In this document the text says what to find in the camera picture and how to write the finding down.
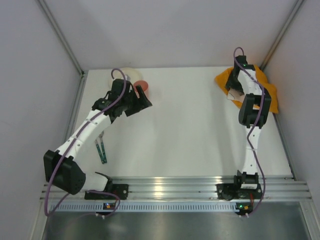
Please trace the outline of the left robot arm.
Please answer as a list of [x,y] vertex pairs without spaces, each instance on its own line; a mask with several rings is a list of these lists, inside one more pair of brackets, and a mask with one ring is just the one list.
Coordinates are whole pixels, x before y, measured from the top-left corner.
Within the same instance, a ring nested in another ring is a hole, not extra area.
[[85,173],[86,152],[99,135],[122,114],[131,116],[151,107],[141,85],[115,79],[106,97],[96,100],[88,116],[71,137],[55,151],[43,156],[46,181],[61,190],[75,195],[84,191],[105,191],[111,179],[105,174]]

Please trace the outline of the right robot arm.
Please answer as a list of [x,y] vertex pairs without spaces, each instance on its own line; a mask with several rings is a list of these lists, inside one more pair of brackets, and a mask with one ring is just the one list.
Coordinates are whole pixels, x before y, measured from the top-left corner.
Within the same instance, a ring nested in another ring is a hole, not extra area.
[[244,126],[246,145],[244,164],[234,177],[238,191],[261,192],[257,150],[262,127],[266,124],[272,98],[256,78],[254,65],[245,55],[234,57],[234,68],[225,84],[227,98],[241,103],[238,122]]

